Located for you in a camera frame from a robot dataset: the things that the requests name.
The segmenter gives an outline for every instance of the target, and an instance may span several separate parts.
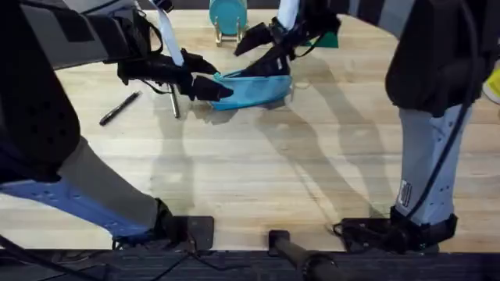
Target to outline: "black pen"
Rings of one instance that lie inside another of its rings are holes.
[[[106,114],[102,117],[101,121],[99,121],[99,125],[105,126],[111,120],[113,120],[120,112],[122,112],[127,106],[129,106],[132,102],[134,102],[141,92],[135,92],[130,97],[128,97],[125,101],[122,102],[121,105],[116,106],[110,113]]]

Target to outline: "wooden table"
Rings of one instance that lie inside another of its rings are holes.
[[[250,24],[275,11],[250,11]],[[240,58],[217,48],[207,11],[170,14],[177,39],[222,72],[246,67],[266,50]],[[148,18],[155,19],[154,14]],[[270,229],[288,229],[309,249],[342,250],[326,226],[345,217],[387,215],[399,187],[402,128],[384,90],[397,41],[344,18],[340,49],[316,49],[293,63],[286,106],[213,112],[141,83],[122,85],[116,67],[59,71],[82,134],[137,189],[162,198],[175,214],[216,218],[215,249],[257,250]],[[143,95],[106,127],[99,119],[132,91]],[[500,251],[499,107],[475,105],[455,186],[459,225],[443,251]],[[36,202],[0,197],[0,232],[29,248],[109,248],[97,226]]]

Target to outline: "teal object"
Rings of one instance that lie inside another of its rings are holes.
[[[216,110],[245,108],[280,100],[288,95],[291,86],[291,76],[254,76],[238,77],[240,71],[214,75],[215,81],[234,91],[233,95],[212,102]]]
[[[307,47],[311,47],[312,45],[313,44],[311,44],[310,41],[308,41],[307,43],[304,44],[304,46],[307,46]],[[335,35],[334,33],[331,33],[331,32],[325,34],[323,39],[321,39],[321,41],[319,41],[318,44],[316,44],[316,47],[319,47],[319,48],[338,48],[337,35]]]
[[[246,0],[210,0],[210,20],[215,25],[216,18],[223,35],[236,35],[236,23],[240,18],[240,27],[247,25]]]

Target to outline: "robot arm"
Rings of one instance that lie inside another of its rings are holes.
[[[104,1],[90,1],[93,4]],[[188,222],[204,226],[200,249],[210,248],[213,218],[175,218],[160,200],[143,194],[110,169],[80,135],[80,126],[53,69],[116,63],[124,81],[176,84],[191,98],[231,93],[193,72],[213,73],[201,56],[182,51],[184,63],[150,48],[151,25],[134,2],[121,0],[88,14],[8,1],[0,24],[6,54],[0,65],[0,192],[50,205],[109,231],[125,244],[185,239]],[[87,9],[80,1],[69,3]]]
[[[500,2],[283,2],[278,17],[268,27],[261,23],[250,29],[235,52],[240,55],[273,43],[251,66],[256,71],[260,64],[284,54],[294,60],[298,46],[326,32],[337,33],[338,14],[354,16],[399,39],[386,89],[400,108],[402,121],[401,188],[389,220],[344,219],[336,225],[347,250],[421,251],[453,237],[457,218],[452,196],[459,147],[470,106],[480,97],[482,81],[498,57],[500,25],[495,13]]]

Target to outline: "black cable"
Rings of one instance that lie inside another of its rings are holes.
[[[182,258],[180,258],[178,261],[176,261],[175,263],[173,263],[173,265],[171,265],[166,271],[160,273],[155,278],[153,278],[153,279],[151,279],[149,281],[158,281],[158,280],[160,280],[162,277],[164,277],[165,275],[167,275],[168,273],[170,273],[172,270],[174,270],[181,263],[183,263],[184,261],[186,261],[189,257],[190,257],[190,255],[186,254],[185,256],[183,256]]]
[[[87,281],[104,281],[97,277],[90,276],[87,273],[80,272],[74,269],[67,268],[65,266],[58,265],[51,261],[46,261],[43,258],[39,258],[35,254],[31,254],[29,251],[26,251],[22,247],[16,245],[11,240],[8,240],[4,236],[0,235],[0,246],[2,246],[6,251],[8,251],[11,255],[17,257],[21,261],[26,261],[30,263],[34,263],[40,266],[43,266],[47,269],[51,269],[57,272],[69,274],[75,277],[78,277],[82,280]]]
[[[83,12],[81,12],[81,14],[82,15],[87,15],[87,14],[89,14],[91,12],[95,12],[95,11],[98,11],[100,9],[104,9],[105,7],[109,7],[109,6],[117,3],[118,1],[120,1],[120,0],[111,0],[109,2],[106,2],[106,3],[102,4],[102,5],[95,6],[94,8],[90,8],[90,9],[88,9],[86,11],[83,11]]]
[[[208,267],[210,267],[211,269],[214,269],[218,272],[226,272],[226,271],[229,271],[229,270],[235,270],[235,269],[251,269],[252,266],[251,265],[228,265],[228,266],[218,266],[218,265],[214,265],[204,259],[202,259],[200,256],[198,256],[197,254],[189,254],[194,260],[196,260],[197,262],[203,264],[203,265],[206,265]]]
[[[456,138],[459,135],[460,130],[463,127],[463,124],[465,122],[467,112],[469,111],[470,106],[473,104],[473,97],[474,97],[474,91],[476,90],[476,85],[477,85],[477,79],[478,77],[478,70],[479,70],[479,46],[478,46],[478,36],[477,36],[477,26],[475,19],[473,17],[472,11],[470,10],[470,7],[468,6],[467,2],[465,0],[460,1],[460,8],[462,10],[464,19],[466,21],[467,25],[467,32],[469,34],[469,43],[470,43],[470,55],[471,55],[471,70],[470,70],[470,82],[467,87],[466,95],[464,97],[464,102],[462,104],[462,108],[460,109],[459,115],[457,116],[457,119],[455,121],[455,126],[450,133],[450,136],[448,138],[448,141],[441,152],[441,155],[439,156],[439,159],[436,163],[436,166],[434,167],[429,180],[427,181],[427,184],[425,186],[425,189],[423,190],[423,193],[420,195],[419,200],[415,203],[413,208],[408,212],[408,214],[405,216],[406,220],[403,221],[402,223],[393,226],[391,230],[388,232],[388,234],[384,235],[384,237],[381,239],[381,241],[378,244],[371,244],[368,247],[363,248],[361,251],[355,251],[351,252],[352,254],[363,254],[375,247],[382,246],[385,242],[387,242],[389,239],[392,238],[392,236],[395,234],[395,232],[402,228],[405,227],[412,219],[412,217],[419,211],[419,209],[422,207],[423,203],[429,196],[430,191],[432,190],[433,185],[436,182],[436,179],[439,176],[439,172],[442,169],[442,166],[445,164],[446,159],[453,147],[453,145],[456,142]],[[345,225],[342,225],[341,223],[334,225],[334,232],[337,234],[336,228],[339,226],[342,226],[342,229],[345,228]]]

